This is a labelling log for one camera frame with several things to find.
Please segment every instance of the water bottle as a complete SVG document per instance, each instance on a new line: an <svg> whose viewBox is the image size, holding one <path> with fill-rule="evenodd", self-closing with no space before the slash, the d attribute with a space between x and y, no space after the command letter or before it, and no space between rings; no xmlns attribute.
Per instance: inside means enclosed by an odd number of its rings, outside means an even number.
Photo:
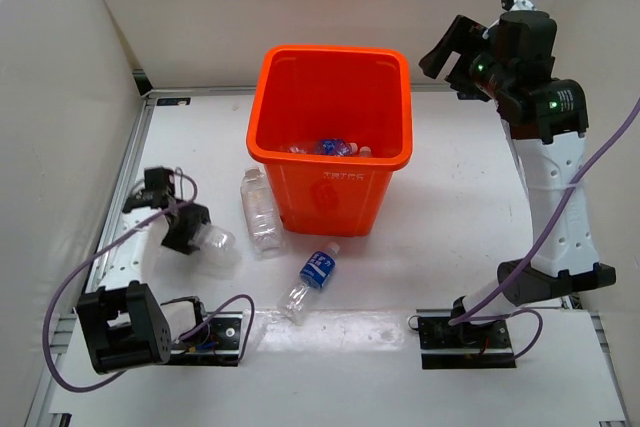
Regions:
<svg viewBox="0 0 640 427"><path fill-rule="evenodd" d="M336 155L346 157L358 151L358 145L342 139L324 139L318 142L300 142L284 149L292 154Z"/></svg>
<svg viewBox="0 0 640 427"><path fill-rule="evenodd" d="M299 274L299 278L278 302L278 310L294 324L302 325L309 309L318 301L336 266L340 246L329 242L324 249L314 253Z"/></svg>
<svg viewBox="0 0 640 427"><path fill-rule="evenodd" d="M284 248L284 231L267 177L256 167L245 171L242 206L249 237L260 257L278 255Z"/></svg>
<svg viewBox="0 0 640 427"><path fill-rule="evenodd" d="M344 140L338 139L334 141L333 149L331 149L327 155L348 157L356 152L358 152L358 144L355 142L346 143Z"/></svg>

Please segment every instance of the plastic bin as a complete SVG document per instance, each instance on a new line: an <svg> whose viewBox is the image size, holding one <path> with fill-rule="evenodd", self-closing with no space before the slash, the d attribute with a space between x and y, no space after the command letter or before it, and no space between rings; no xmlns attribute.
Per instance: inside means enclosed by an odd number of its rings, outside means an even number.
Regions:
<svg viewBox="0 0 640 427"><path fill-rule="evenodd" d="M291 45L262 66L247 134L287 230L367 235L392 172L411 157L409 67L398 52ZM293 144L341 138L373 157L285 152Z"/></svg>

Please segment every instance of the black bracket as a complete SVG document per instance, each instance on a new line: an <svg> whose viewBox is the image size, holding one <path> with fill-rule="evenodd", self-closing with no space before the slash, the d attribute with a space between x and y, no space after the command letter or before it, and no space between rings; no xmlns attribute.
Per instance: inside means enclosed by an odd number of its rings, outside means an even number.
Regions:
<svg viewBox="0 0 640 427"><path fill-rule="evenodd" d="M449 316L418 317L423 370L507 369L516 366L505 321L449 326Z"/></svg>
<svg viewBox="0 0 640 427"><path fill-rule="evenodd" d="M82 294L76 306L89 357L99 374L152 364L171 355L171 333L149 286L133 281L128 287ZM129 321L109 325L122 313Z"/></svg>
<svg viewBox="0 0 640 427"><path fill-rule="evenodd" d="M225 312L216 316L209 324L208 329L203 329L197 335L196 342L188 339L189 343L207 345L213 341L214 345L207 349L194 352L183 351L172 353L166 365L189 365L201 367L236 367L240 354L240 332L242 329L243 314L241 312ZM187 347L177 345L174 350L184 350Z"/></svg>
<svg viewBox="0 0 640 427"><path fill-rule="evenodd" d="M520 260L503 262L498 266L498 282L502 283L517 267ZM515 306L556 299L574 292L595 290L616 283L616 269L596 263L593 270L582 274L570 275L568 270L551 277L534 270L531 265L522 271L516 281L504 291L504 296Z"/></svg>
<svg viewBox="0 0 640 427"><path fill-rule="evenodd" d="M127 198L122 212L130 213L140 207L166 209L169 199L176 194L173 171L164 167L154 167L144 171L144 187Z"/></svg>
<svg viewBox="0 0 640 427"><path fill-rule="evenodd" d="M170 218L169 231L162 239L162 245L176 252L190 255L198 247L191 243L203 224L210 224L209 209L204 205L191 204L180 209L177 216Z"/></svg>

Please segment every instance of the clear plastic bottle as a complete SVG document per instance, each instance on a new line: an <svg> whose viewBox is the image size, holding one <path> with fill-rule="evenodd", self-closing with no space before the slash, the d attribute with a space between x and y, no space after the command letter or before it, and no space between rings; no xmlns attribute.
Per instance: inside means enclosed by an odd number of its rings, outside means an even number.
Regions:
<svg viewBox="0 0 640 427"><path fill-rule="evenodd" d="M294 324L302 325L336 266L340 246L329 242L314 253L299 274L299 278L278 302L278 310Z"/></svg>
<svg viewBox="0 0 640 427"><path fill-rule="evenodd" d="M300 142L283 149L292 154L337 155L346 157L358 152L358 145L342 139L324 139L318 142Z"/></svg>
<svg viewBox="0 0 640 427"><path fill-rule="evenodd" d="M284 229L267 177L257 166L245 171L240 194L256 253L261 257L280 254L284 249Z"/></svg>
<svg viewBox="0 0 640 427"><path fill-rule="evenodd" d="M190 243L202 252L208 262L224 267L236 238L231 232L217 225L202 224Z"/></svg>

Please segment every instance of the white table surface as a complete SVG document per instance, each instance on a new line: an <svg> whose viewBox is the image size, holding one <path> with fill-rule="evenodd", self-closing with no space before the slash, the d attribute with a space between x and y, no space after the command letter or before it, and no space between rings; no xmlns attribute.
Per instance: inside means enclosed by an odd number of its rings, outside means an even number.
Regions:
<svg viewBox="0 0 640 427"><path fill-rule="evenodd" d="M623 414L588 314L545 310L536 348L508 371L423 371L415 309L448 309L531 244L528 206L492 104L450 93L413 97L414 154L394 174L366 238L337 239L336 272L319 311L297 329L272 311L326 238L290 234L290 251L257 260L239 195L251 96L194 97L157 107L140 165L180 166L198 202L237 237L241 261L215 269L165 251L151 287L159 301L196 294L212 309L239 292L261 311L239 368L153 367L93 394L57 390L73 426L480 425L596 427ZM516 348L534 322L509 321ZM96 379L79 327L63 373Z"/></svg>

